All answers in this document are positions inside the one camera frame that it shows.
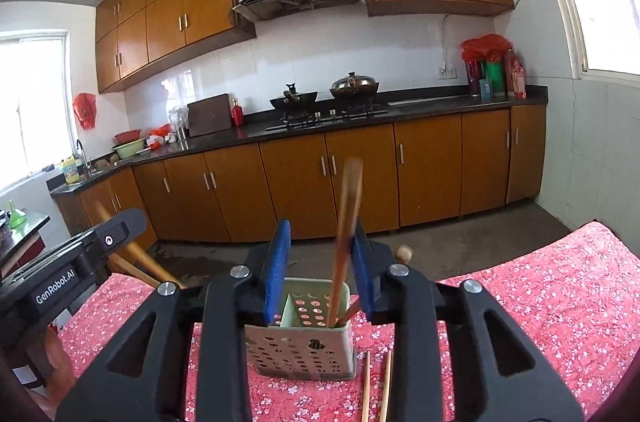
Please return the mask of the person's left hand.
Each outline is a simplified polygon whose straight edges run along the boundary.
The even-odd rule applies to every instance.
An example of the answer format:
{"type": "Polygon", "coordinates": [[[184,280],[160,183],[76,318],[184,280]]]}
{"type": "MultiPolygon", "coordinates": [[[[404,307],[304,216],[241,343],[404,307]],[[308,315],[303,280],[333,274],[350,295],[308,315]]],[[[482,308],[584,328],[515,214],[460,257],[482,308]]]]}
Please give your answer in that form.
{"type": "Polygon", "coordinates": [[[52,368],[44,387],[44,395],[36,396],[40,409],[53,420],[58,406],[76,384],[73,363],[64,350],[58,334],[47,327],[43,337],[43,348],[52,368]]]}

